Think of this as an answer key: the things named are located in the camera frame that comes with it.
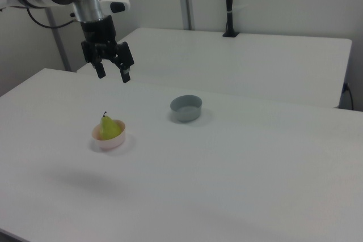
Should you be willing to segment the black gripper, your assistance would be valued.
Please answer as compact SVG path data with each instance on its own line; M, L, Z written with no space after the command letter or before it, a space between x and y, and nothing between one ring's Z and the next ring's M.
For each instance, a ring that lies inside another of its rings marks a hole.
M82 22L85 41L81 47L85 61L92 64L99 79L105 77L102 59L110 60L120 70L124 83L130 81L130 67L134 59L127 42L117 44L116 30L111 16L94 22Z

